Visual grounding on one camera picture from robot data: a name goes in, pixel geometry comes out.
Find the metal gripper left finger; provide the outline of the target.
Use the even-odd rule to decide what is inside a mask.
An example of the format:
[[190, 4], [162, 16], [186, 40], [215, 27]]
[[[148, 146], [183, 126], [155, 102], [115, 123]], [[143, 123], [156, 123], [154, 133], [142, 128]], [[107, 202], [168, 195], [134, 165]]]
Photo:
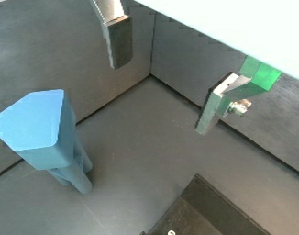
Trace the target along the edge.
[[107, 41], [109, 63], [116, 70], [132, 59], [132, 19], [120, 0], [89, 0]]

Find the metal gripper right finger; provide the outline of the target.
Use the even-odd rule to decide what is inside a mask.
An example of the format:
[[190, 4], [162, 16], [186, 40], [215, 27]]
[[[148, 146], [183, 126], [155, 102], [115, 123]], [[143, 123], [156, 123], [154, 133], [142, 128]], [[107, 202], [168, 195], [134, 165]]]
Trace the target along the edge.
[[226, 116], [243, 116], [251, 107], [247, 99], [268, 92], [280, 75], [279, 69], [247, 56], [239, 73], [228, 73], [208, 90], [196, 131], [206, 135]]

